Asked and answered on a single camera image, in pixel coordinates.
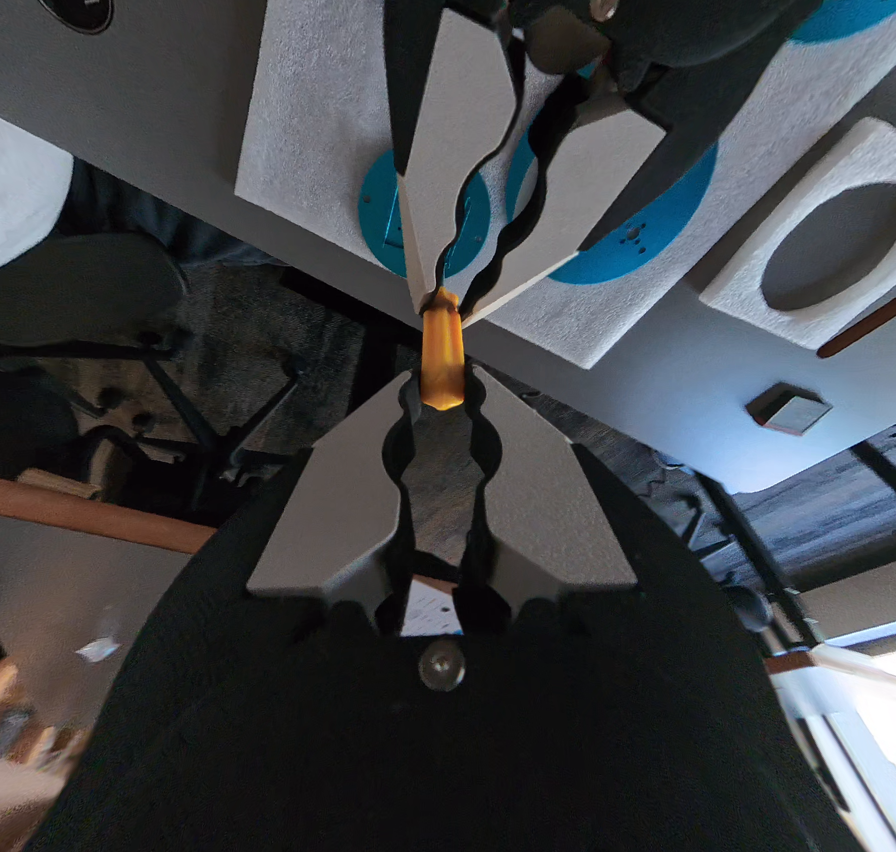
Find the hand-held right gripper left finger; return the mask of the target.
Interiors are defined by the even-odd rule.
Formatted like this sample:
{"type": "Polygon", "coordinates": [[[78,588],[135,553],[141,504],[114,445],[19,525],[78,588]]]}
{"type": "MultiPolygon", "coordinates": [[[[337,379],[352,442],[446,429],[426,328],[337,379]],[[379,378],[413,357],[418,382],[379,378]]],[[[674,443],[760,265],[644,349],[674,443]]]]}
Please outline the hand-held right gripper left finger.
{"type": "Polygon", "coordinates": [[[420,378],[405,371],[313,447],[246,589],[257,597],[349,601],[369,618],[393,593],[387,549],[409,513],[420,378]]]}

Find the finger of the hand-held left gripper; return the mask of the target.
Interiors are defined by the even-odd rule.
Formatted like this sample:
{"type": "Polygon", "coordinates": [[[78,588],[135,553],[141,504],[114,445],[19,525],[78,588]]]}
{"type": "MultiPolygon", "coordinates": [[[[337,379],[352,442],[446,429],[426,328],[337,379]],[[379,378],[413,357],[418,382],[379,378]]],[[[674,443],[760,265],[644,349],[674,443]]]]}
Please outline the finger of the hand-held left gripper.
{"type": "Polygon", "coordinates": [[[566,75],[529,128],[535,181],[500,231],[459,312],[469,328],[570,261],[666,130],[630,107],[607,75],[566,75]]]}
{"type": "Polygon", "coordinates": [[[398,169],[406,278],[418,314],[442,284],[466,187],[519,115],[524,63],[514,35],[505,39],[496,26],[442,9],[407,164],[398,169]]]}

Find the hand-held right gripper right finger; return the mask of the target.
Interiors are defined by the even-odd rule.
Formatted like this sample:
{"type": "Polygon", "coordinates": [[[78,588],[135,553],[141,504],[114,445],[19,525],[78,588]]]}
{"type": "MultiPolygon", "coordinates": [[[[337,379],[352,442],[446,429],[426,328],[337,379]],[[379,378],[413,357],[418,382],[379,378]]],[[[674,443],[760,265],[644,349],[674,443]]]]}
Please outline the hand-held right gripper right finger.
{"type": "Polygon", "coordinates": [[[468,369],[468,417],[482,473],[468,582],[513,615],[532,600],[634,589],[635,572],[569,439],[480,367],[468,369]]]}

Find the small blue disc with bracket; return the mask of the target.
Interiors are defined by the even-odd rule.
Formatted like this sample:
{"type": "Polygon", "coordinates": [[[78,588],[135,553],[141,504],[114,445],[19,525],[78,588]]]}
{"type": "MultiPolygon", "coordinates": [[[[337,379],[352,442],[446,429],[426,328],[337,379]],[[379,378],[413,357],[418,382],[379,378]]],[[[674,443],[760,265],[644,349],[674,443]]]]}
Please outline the small blue disc with bracket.
{"type": "MultiPolygon", "coordinates": [[[[382,154],[367,171],[357,199],[357,216],[364,241],[375,260],[387,271],[406,278],[392,150],[382,154]]],[[[477,173],[464,195],[462,229],[446,256],[446,278],[460,274],[475,261],[487,240],[490,224],[491,203],[487,185],[482,175],[477,173]]]]}

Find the orange handled screwdriver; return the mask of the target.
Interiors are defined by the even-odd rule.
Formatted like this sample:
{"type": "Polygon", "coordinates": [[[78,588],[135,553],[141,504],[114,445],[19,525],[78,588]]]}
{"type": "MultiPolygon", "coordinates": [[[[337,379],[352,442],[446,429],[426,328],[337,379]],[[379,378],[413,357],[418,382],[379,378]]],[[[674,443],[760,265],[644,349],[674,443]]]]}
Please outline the orange handled screwdriver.
{"type": "Polygon", "coordinates": [[[459,298],[441,286],[422,314],[420,399],[446,411],[465,399],[465,352],[459,298]]]}

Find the wooden-edged grey desk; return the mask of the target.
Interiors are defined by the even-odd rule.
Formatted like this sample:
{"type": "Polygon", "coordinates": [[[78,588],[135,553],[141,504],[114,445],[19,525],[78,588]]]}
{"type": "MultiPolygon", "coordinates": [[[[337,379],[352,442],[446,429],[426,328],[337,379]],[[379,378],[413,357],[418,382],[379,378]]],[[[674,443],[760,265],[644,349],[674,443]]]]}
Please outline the wooden-edged grey desk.
{"type": "Polygon", "coordinates": [[[292,490],[233,517],[185,555],[2,520],[2,646],[25,667],[39,714],[90,726],[93,745],[38,829],[35,850],[462,850],[469,823],[420,765],[393,762],[386,726],[349,737],[348,701],[325,701],[342,758],[311,760],[322,716],[301,738],[302,641],[318,600],[250,596],[245,585],[292,490]],[[92,665],[75,651],[121,644],[92,665]]]}

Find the large blue metal disc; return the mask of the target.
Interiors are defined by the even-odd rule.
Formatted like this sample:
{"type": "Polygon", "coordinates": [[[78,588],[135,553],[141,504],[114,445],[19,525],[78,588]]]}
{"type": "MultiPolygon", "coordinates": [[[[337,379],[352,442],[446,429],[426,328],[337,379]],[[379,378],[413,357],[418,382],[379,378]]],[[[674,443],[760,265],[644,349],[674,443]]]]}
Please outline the large blue metal disc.
{"type": "Polygon", "coordinates": [[[572,286],[593,286],[635,272],[657,258],[682,233],[705,197],[719,144],[713,144],[666,192],[592,247],[549,275],[572,286]]]}

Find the white foam pad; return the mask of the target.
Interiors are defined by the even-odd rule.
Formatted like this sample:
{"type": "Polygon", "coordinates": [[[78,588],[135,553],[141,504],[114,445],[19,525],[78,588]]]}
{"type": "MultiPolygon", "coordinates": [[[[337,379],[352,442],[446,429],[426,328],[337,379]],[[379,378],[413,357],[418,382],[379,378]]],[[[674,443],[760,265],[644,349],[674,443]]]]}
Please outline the white foam pad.
{"type": "MultiPolygon", "coordinates": [[[[391,147],[383,0],[268,0],[235,193],[406,281],[370,253],[357,216],[368,169],[391,147]]],[[[895,18],[844,40],[786,42],[723,132],[711,185],[657,258],[593,286],[542,279],[487,320],[592,367],[894,67],[895,18]]]]}

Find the printed instruction sheet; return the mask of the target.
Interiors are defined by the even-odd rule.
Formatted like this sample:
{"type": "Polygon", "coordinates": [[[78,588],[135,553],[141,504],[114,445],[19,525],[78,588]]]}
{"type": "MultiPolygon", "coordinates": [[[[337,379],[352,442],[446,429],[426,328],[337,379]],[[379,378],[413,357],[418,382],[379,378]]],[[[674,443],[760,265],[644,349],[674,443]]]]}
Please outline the printed instruction sheet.
{"type": "Polygon", "coordinates": [[[462,635],[454,607],[456,587],[456,583],[448,580],[414,575],[399,636],[462,635]]]}

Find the white foam block with cutout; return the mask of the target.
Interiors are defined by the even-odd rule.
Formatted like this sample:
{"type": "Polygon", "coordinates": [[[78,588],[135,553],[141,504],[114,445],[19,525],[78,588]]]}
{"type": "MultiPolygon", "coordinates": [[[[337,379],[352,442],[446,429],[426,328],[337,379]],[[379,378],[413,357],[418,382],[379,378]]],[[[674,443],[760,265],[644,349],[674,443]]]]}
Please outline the white foam block with cutout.
{"type": "Polygon", "coordinates": [[[845,191],[895,184],[895,130],[861,119],[785,195],[700,293],[700,301],[806,349],[818,349],[895,284],[892,247],[867,276],[800,309],[771,307],[763,277],[785,238],[813,211],[845,191]]]}

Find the small dark cube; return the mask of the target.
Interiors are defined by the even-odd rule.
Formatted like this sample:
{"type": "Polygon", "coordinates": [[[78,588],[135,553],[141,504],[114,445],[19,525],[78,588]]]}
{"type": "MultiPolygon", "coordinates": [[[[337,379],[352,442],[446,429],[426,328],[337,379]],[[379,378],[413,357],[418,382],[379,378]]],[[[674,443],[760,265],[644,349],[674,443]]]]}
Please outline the small dark cube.
{"type": "Polygon", "coordinates": [[[757,426],[797,437],[805,436],[832,410],[819,394],[786,383],[774,384],[745,404],[757,426]]]}

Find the brown strip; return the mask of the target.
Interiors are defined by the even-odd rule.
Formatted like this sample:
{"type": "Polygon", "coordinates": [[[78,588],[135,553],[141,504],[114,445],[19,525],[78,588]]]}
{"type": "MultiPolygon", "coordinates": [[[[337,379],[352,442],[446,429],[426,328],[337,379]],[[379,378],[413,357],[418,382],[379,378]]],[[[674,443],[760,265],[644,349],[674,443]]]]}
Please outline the brown strip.
{"type": "Polygon", "coordinates": [[[892,298],[885,305],[875,309],[873,312],[824,343],[816,351],[816,356],[821,359],[826,359],[845,351],[847,348],[866,338],[887,323],[894,321],[895,314],[895,299],[892,298]]]}

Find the black mesh office chair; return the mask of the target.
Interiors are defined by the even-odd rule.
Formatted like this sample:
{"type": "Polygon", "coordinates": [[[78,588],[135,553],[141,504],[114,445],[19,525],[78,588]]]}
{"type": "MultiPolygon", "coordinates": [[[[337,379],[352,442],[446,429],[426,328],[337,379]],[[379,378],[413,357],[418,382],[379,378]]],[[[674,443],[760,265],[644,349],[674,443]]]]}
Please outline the black mesh office chair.
{"type": "Polygon", "coordinates": [[[185,274],[153,237],[49,237],[1,268],[1,343],[93,342],[172,309],[186,291],[185,274]]]}

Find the person's white shirt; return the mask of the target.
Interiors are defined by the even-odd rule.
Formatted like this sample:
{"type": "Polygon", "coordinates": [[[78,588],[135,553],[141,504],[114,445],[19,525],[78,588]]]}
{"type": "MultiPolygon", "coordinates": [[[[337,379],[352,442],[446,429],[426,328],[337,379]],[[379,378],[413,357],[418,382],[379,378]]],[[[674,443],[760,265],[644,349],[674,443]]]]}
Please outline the person's white shirt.
{"type": "Polygon", "coordinates": [[[1,264],[41,243],[68,196],[73,155],[1,121],[1,264]]]}

